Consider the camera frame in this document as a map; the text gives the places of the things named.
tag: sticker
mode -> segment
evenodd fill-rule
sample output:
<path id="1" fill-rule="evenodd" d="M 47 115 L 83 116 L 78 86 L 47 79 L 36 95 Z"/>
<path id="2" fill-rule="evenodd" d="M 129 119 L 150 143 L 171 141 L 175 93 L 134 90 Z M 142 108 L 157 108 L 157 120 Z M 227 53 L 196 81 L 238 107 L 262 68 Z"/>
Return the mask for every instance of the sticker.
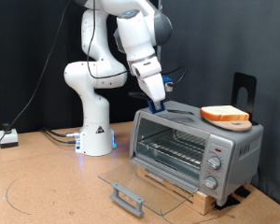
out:
<path id="1" fill-rule="evenodd" d="M 98 130 L 96 131 L 96 133 L 104 133 L 105 131 L 104 131 L 104 129 L 102 128 L 102 126 L 100 126 L 99 128 L 98 128 Z"/>

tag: table surface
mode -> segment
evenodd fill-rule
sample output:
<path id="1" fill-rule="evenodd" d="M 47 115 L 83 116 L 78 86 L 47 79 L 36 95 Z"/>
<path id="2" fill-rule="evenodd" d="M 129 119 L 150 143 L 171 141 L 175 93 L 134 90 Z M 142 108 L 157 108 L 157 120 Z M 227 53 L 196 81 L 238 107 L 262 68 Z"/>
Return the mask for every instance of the table surface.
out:
<path id="1" fill-rule="evenodd" d="M 131 122 L 111 124 L 119 146 L 102 157 L 77 154 L 73 145 L 43 133 L 19 134 L 19 146 L 0 148 L 2 223 L 280 223 L 280 205 L 251 185 L 241 203 L 205 216 L 182 204 L 164 217 L 144 207 L 136 217 L 114 203 L 112 187 L 98 175 L 129 157 Z M 58 133 L 78 131 L 59 130 Z"/>

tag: robotic arm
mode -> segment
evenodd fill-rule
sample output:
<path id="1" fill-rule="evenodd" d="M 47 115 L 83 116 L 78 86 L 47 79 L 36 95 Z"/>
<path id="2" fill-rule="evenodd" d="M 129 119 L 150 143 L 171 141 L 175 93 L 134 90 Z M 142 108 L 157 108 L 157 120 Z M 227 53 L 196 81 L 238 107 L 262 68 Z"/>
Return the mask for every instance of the robotic arm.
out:
<path id="1" fill-rule="evenodd" d="M 93 0 L 76 0 L 80 5 L 93 9 Z M 172 25 L 147 0 L 95 0 L 95 8 L 103 8 L 118 16 L 116 38 L 119 51 L 127 54 L 127 61 L 139 86 L 154 102 L 156 110 L 165 99 L 161 77 L 161 65 L 154 46 L 167 43 L 172 34 Z"/>
<path id="2" fill-rule="evenodd" d="M 75 1 L 88 8 L 82 19 L 82 49 L 95 60 L 70 63 L 64 70 L 66 83 L 78 93 L 83 105 L 84 122 L 76 134 L 76 152 L 102 156 L 112 151 L 113 135 L 109 102 L 94 90 L 121 87 L 127 79 L 125 67 L 108 47 L 108 14 L 118 16 L 115 38 L 119 50 L 127 54 L 132 75 L 137 77 L 140 88 L 153 101 L 156 110 L 161 109 L 165 91 L 161 65 L 153 47 L 169 40 L 172 27 L 167 17 L 147 0 Z"/>

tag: blue light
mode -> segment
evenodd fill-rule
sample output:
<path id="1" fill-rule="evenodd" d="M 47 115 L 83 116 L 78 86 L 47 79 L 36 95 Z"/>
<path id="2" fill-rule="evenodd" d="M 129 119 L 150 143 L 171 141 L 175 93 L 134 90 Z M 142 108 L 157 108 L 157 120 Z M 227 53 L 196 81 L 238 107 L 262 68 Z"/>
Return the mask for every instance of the blue light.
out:
<path id="1" fill-rule="evenodd" d="M 115 133 L 113 129 L 112 129 L 112 143 L 113 143 L 113 148 L 116 148 L 118 146 L 118 144 L 115 141 Z"/>

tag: toast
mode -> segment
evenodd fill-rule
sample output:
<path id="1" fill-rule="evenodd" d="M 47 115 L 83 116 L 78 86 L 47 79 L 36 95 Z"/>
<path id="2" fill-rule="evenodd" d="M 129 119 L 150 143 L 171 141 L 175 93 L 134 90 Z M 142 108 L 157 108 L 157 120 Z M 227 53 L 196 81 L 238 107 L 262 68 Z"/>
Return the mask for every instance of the toast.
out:
<path id="1" fill-rule="evenodd" d="M 200 109 L 200 114 L 210 120 L 248 120 L 249 114 L 232 105 L 205 106 Z"/>

